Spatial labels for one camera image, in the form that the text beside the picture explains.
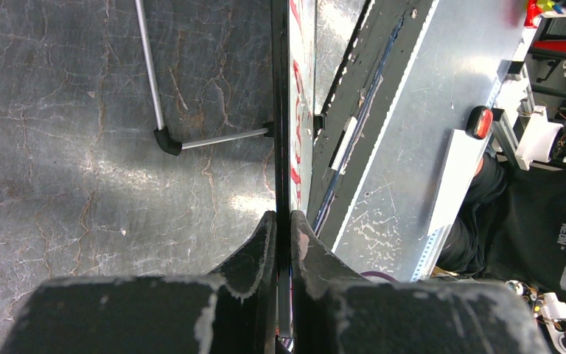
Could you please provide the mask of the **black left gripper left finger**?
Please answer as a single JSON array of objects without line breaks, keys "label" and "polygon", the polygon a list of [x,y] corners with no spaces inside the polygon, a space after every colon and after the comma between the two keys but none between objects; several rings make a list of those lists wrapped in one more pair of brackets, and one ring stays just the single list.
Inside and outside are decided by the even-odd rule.
[{"label": "black left gripper left finger", "polygon": [[206,274],[62,277],[21,308],[2,353],[274,353],[276,215]]}]

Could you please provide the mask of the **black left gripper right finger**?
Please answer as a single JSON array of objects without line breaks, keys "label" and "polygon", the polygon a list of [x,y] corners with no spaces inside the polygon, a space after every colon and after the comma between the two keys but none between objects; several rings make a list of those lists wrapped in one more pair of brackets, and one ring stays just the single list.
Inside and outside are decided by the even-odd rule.
[{"label": "black left gripper right finger", "polygon": [[504,285],[372,282],[290,216],[296,353],[548,353],[525,304]]}]

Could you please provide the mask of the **small white whiteboard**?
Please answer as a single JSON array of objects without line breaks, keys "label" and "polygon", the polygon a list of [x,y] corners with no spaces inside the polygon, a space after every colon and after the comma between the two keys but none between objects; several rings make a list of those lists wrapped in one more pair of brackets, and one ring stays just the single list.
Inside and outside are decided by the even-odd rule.
[{"label": "small white whiteboard", "polygon": [[261,129],[270,134],[275,146],[276,182],[276,275],[277,315],[280,336],[293,335],[293,287],[291,266],[292,214],[307,207],[301,177],[303,120],[312,118],[307,106],[311,98],[304,93],[304,69],[296,59],[304,54],[301,40],[300,1],[272,1],[271,32],[273,60],[273,122]]}]

